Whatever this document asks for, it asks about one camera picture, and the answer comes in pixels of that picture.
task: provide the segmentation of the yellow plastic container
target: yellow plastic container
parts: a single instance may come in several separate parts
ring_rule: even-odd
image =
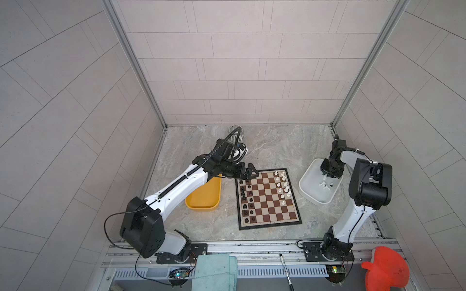
[[[186,206],[193,210],[214,210],[220,203],[221,189],[222,178],[213,177],[186,197]]]

